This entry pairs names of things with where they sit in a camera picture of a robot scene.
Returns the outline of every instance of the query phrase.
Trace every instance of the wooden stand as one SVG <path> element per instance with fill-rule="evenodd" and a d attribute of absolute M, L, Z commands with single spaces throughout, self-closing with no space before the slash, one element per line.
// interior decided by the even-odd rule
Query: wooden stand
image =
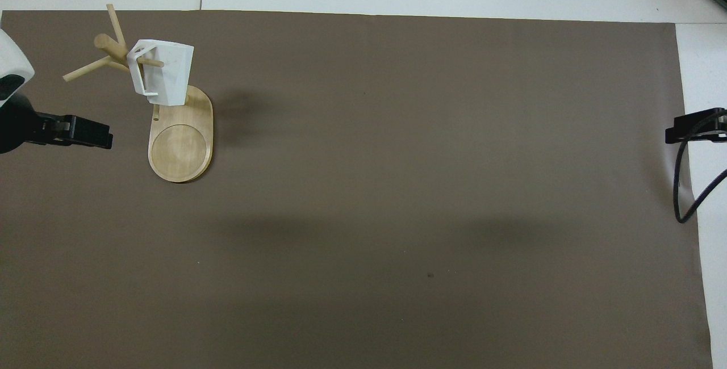
<path fill-rule="evenodd" d="M 149 165 L 164 180 L 192 181 L 210 165 L 213 134 L 210 98 L 199 88 L 189 86 L 184 105 L 155 106 L 149 132 Z"/>

